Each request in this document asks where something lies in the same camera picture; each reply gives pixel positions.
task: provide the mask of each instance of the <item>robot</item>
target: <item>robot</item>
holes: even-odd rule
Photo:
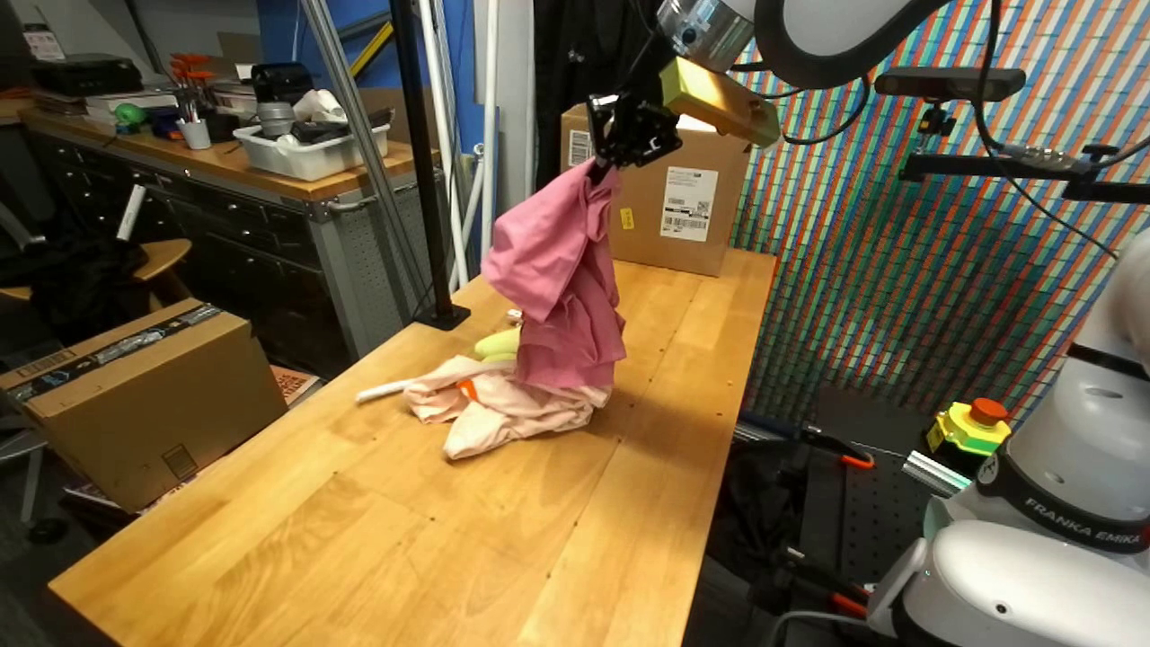
[[[824,91],[868,76],[937,9],[946,0],[665,0],[657,26],[679,58],[717,76],[755,38],[759,69]],[[1146,290],[1150,234],[1140,234],[1032,419],[974,488],[933,502],[924,541],[869,598],[869,631],[898,644],[1150,644]]]

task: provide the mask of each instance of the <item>yellow sticker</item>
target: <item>yellow sticker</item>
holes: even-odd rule
[[[620,226],[621,230],[638,230],[638,212],[634,210],[620,210]]]

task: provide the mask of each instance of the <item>cable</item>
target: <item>cable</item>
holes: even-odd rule
[[[988,148],[988,150],[1004,150],[1006,154],[1006,144],[991,136],[991,130],[986,127],[986,93],[988,93],[988,76],[991,76],[991,65],[996,65],[996,52],[1000,52],[1000,29],[1004,29],[1004,0],[988,0],[991,3],[991,17],[988,17],[988,40],[986,40],[986,52],[983,52],[983,65],[978,65],[978,91],[974,91],[974,127],[978,127],[978,141]],[[1150,136],[1104,159],[1104,162],[1092,162],[1092,165],[1081,165],[1081,178],[1092,178],[1101,168],[1112,168],[1112,165],[1122,165],[1128,159],[1136,159],[1140,150],[1150,148]]]
[[[782,619],[773,621],[773,631],[770,631],[770,635],[765,635],[765,647],[785,647],[792,621],[833,621],[833,627],[869,631],[864,619],[853,619],[853,616],[786,610],[786,616],[782,616]]]
[[[792,148],[818,148],[818,144],[824,144],[824,141],[843,136],[847,127],[856,127],[861,115],[864,115],[868,103],[869,103],[869,76],[861,76],[861,83],[864,83],[861,103],[853,108],[853,115],[847,115],[837,130],[832,130],[832,133],[824,133],[824,136],[809,136],[809,141],[785,133],[785,141],[786,141]]]
[[[983,69],[978,69],[978,91],[974,91],[974,127],[983,136],[986,154],[1000,165],[1004,179],[1025,199],[1032,201],[1032,210],[1039,210],[1050,222],[1080,234],[1081,240],[1088,240],[1092,248],[1101,248],[1104,256],[1117,259],[1113,248],[1107,248],[1101,238],[1085,234],[1081,226],[1060,218],[1057,212],[1050,212],[1027,186],[1018,184],[1018,178],[1004,165],[1004,144],[991,136],[991,130],[986,127],[986,91],[988,91],[988,74],[996,62],[996,42],[1000,42],[1000,26],[1004,26],[1004,0],[991,0],[991,17],[988,17],[988,40],[986,40],[986,53],[983,53]]]

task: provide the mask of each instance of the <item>cardboard box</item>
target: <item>cardboard box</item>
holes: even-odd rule
[[[693,118],[679,118],[683,148],[621,168],[611,201],[611,256],[627,264],[668,266],[717,276],[740,210],[748,144],[707,133]],[[565,165],[594,154],[586,108],[565,113]]]
[[[195,300],[0,375],[0,391],[123,510],[287,410],[252,328]]]

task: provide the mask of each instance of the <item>workbench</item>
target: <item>workbench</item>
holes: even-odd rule
[[[191,238],[191,290],[252,319],[275,362],[335,377],[396,335],[427,290],[415,150],[402,141],[384,154],[396,217],[380,252],[365,168],[287,179],[250,168],[237,141],[189,150],[81,115],[29,108],[17,118],[56,199],[88,230],[113,234],[130,186],[144,184],[138,240]]]
[[[408,328],[50,591],[120,644],[679,644],[776,259],[620,264],[627,349],[586,432],[443,462],[358,391],[508,328]]]

